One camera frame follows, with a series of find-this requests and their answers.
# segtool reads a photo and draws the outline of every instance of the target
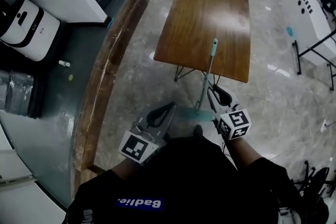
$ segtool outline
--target teal mop handle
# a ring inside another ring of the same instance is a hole
[[[203,99],[205,97],[205,93],[206,93],[207,88],[208,88],[209,75],[210,75],[212,63],[214,61],[214,57],[215,57],[215,54],[216,54],[217,44],[218,44],[218,40],[217,40],[217,38],[215,38],[214,41],[212,42],[212,49],[211,49],[211,53],[210,53],[210,57],[209,57],[208,68],[206,70],[206,74],[205,74],[204,81],[203,81],[201,98],[200,98],[199,101],[196,102],[196,107],[195,107],[196,113],[199,111],[199,109],[202,106]]]

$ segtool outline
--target black metal table leg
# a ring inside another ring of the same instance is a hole
[[[331,64],[328,63],[327,66],[329,66],[329,69],[330,69],[330,77],[331,77],[331,87],[330,87],[330,91],[334,91],[334,75],[332,74]]]
[[[182,76],[180,76],[182,70],[184,69],[184,67],[181,67],[181,69],[179,70],[180,66],[177,66],[176,68],[176,72],[175,72],[175,77],[174,77],[174,81],[176,82],[177,80],[179,80],[180,78],[184,77],[185,75],[188,75],[189,73],[193,72],[195,69],[192,69],[190,71],[188,71],[187,73],[183,74]]]
[[[295,47],[296,56],[297,56],[297,58],[298,58],[298,69],[299,69],[299,70],[298,70],[297,74],[298,74],[298,75],[301,75],[301,62],[300,62],[300,56],[299,56],[298,43],[297,43],[296,40],[292,43],[292,46]]]

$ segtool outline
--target black metal frame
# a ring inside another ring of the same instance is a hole
[[[301,185],[299,188],[299,191],[305,191],[306,188],[308,188],[311,184],[311,180],[314,176],[314,173],[316,171],[315,167],[311,168],[311,173],[309,174],[309,162],[305,161],[304,164],[306,165],[306,169],[305,169],[305,178],[302,181],[296,181],[293,182],[295,185]],[[334,171],[335,175],[333,180],[325,180],[323,182],[323,184],[328,185],[329,189],[327,191],[327,194],[329,194],[329,197],[331,197],[336,189],[336,170]]]
[[[175,77],[174,77],[174,81],[175,82],[177,82],[180,78],[182,78],[182,77],[184,77],[184,76],[188,75],[189,73],[191,73],[191,72],[193,72],[193,71],[196,70],[196,69],[192,69],[192,70],[188,71],[187,73],[184,73],[183,75],[181,75],[181,72],[184,69],[184,67],[181,67],[180,70],[179,70],[179,67],[180,66],[177,66],[177,68],[176,68]],[[210,84],[211,88],[213,87],[214,84],[218,84],[219,83],[220,76],[218,76],[217,81],[215,79],[215,74],[213,74],[213,78],[214,78],[214,83],[213,84],[211,84],[211,82],[209,81],[209,84]]]
[[[315,51],[314,49],[322,44],[323,42],[325,42],[328,38],[332,38],[333,35],[336,34],[336,29],[334,31],[332,31],[330,34],[326,35],[324,38],[322,38],[320,41],[316,42],[313,46],[311,46],[310,48],[306,49],[304,52],[302,53],[299,53],[299,48],[298,48],[298,43],[297,41],[295,40],[293,43],[292,43],[292,46],[295,47],[295,52],[296,52],[296,55],[297,55],[297,60],[298,60],[298,72],[297,74],[298,75],[301,75],[301,61],[300,61],[300,57],[305,55],[306,53],[312,51],[314,52],[315,54],[317,54],[318,56],[320,56],[322,59],[324,59],[326,62],[327,62],[327,66],[329,67],[329,70],[330,70],[330,77],[331,77],[331,87],[330,87],[330,91],[333,91],[334,90],[334,77],[336,77],[336,73],[334,74],[332,72],[332,66],[334,68],[336,68],[336,65],[334,65],[331,61],[329,61],[326,57],[324,57],[322,54],[318,53],[317,51]]]

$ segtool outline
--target chair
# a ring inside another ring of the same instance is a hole
[[[309,174],[309,163],[305,161],[306,165],[305,178],[303,181],[294,182],[295,185],[301,185],[299,191],[303,191],[302,199],[307,209],[307,223],[325,224],[329,218],[328,206],[323,201],[323,194],[325,188],[321,191],[324,184],[331,186],[328,194],[332,195],[336,180],[327,181],[329,168],[324,167],[319,171],[316,171],[312,167],[312,172]]]
[[[322,9],[333,15],[336,10],[336,0],[321,0]]]
[[[328,185],[327,187],[329,187],[329,190],[327,191],[327,194],[329,194],[329,197],[331,197],[336,189],[336,170],[334,171],[335,172],[334,179],[327,180],[327,176],[329,173],[328,167],[324,167],[316,173],[315,173],[316,168],[312,167],[311,168],[312,172],[309,174],[310,170],[309,162],[305,161],[304,164],[306,165],[304,180],[294,182],[295,185],[301,185],[299,191],[303,191],[303,197],[309,199],[314,194],[320,193],[320,190],[322,189],[324,184]]]

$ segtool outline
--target marble floor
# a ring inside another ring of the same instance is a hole
[[[101,130],[96,164],[108,169],[123,157],[118,146],[125,130],[141,110],[154,102],[175,101],[192,107],[201,93],[200,72],[173,81],[175,66],[152,60],[173,0],[151,0],[122,60]],[[302,175],[303,161],[316,168],[336,168],[335,125],[319,133],[323,119],[336,120],[335,93],[329,91],[326,66],[302,61],[296,74],[292,47],[287,40],[281,0],[249,0],[251,58],[249,82],[221,78],[247,108],[253,125],[248,142],[264,157]],[[204,110],[210,110],[207,102]],[[174,118],[171,134],[186,136],[195,122]],[[200,123],[205,136],[221,144],[211,122]]]

